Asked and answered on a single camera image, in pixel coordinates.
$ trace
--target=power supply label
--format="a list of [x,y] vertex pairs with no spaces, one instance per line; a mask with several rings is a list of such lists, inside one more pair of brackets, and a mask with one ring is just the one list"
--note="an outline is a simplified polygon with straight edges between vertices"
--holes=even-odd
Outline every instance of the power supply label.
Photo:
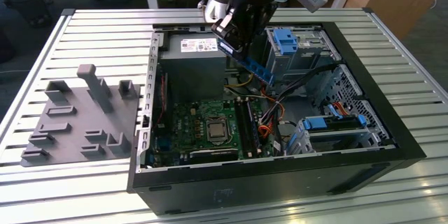
[[180,41],[180,52],[210,52],[217,51],[217,40],[210,39],[182,39]]

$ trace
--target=barcode sticker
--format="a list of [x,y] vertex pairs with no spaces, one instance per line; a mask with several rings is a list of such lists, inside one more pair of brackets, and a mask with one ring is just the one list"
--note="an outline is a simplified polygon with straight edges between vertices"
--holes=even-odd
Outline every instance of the barcode sticker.
[[216,38],[212,39],[182,39],[180,52],[210,52],[217,51]]
[[277,151],[281,149],[280,143],[277,141],[273,141],[273,148],[276,148]]

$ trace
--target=white label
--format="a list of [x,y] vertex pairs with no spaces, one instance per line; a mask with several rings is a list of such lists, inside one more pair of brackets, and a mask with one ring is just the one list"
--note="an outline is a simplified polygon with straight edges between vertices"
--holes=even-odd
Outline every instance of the white label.
[[220,43],[220,46],[221,47],[224,47],[224,49],[229,52],[229,54],[232,54],[233,53],[233,50],[232,50],[232,48],[229,48],[229,46],[228,45],[225,45],[222,42]]
[[213,39],[182,39],[180,52],[209,52],[217,51],[217,41]]
[[277,151],[280,151],[280,143],[277,141],[273,141],[273,148],[277,149]]

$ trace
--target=white table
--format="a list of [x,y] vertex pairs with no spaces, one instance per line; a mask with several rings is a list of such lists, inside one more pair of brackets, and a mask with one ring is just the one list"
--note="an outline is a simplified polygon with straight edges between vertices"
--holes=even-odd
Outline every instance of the white table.
[[273,22],[336,22],[428,158],[360,191],[157,217],[125,192],[129,159],[24,168],[20,154],[44,109],[48,80],[70,87],[81,63],[109,85],[144,88],[152,24],[201,23],[194,9],[77,10],[61,16],[0,124],[0,222],[197,224],[441,222],[448,215],[448,95],[374,14],[280,9]]

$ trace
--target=open computer tower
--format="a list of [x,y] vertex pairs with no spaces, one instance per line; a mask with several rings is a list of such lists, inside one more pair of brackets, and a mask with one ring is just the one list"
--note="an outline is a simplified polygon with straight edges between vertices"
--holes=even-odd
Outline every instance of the open computer tower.
[[356,191],[425,157],[334,23],[270,24],[249,72],[208,25],[153,28],[128,192],[157,215]]

